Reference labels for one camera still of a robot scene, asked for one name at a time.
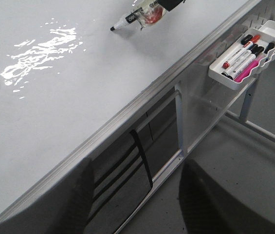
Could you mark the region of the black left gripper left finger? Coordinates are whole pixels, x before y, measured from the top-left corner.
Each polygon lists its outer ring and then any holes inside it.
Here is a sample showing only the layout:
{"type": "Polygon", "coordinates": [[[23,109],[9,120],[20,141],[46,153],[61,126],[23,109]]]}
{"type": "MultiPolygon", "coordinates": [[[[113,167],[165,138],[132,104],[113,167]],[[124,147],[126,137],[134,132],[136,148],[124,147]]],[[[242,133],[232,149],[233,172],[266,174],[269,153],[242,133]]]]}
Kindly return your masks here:
{"type": "Polygon", "coordinates": [[[0,234],[81,234],[93,192],[92,161],[86,158],[33,204],[0,223],[0,234]]]}

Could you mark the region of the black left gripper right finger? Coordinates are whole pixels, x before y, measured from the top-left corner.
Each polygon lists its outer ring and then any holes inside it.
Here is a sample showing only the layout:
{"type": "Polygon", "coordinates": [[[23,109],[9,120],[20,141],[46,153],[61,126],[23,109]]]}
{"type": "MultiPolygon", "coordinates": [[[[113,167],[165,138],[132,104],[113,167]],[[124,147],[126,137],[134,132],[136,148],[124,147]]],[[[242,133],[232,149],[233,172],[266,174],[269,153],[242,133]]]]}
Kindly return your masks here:
{"type": "Polygon", "coordinates": [[[183,164],[179,204],[189,234],[275,234],[275,224],[222,188],[192,159],[183,164]]]}

